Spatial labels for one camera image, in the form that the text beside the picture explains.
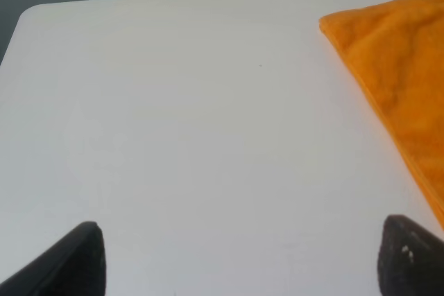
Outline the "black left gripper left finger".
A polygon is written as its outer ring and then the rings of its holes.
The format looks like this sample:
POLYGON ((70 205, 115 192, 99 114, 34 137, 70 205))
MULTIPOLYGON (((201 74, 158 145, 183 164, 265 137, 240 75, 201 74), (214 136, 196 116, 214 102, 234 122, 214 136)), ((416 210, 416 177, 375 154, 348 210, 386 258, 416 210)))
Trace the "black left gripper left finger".
POLYGON ((1 283, 2 295, 104 295, 107 266, 101 228, 86 221, 1 283))

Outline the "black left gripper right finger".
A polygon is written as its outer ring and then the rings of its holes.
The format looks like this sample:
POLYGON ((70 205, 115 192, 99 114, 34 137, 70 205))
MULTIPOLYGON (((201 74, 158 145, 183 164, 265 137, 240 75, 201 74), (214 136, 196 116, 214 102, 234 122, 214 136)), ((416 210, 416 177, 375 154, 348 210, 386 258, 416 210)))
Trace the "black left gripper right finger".
POLYGON ((387 216, 377 279, 382 295, 442 295, 443 240, 404 215, 387 216))

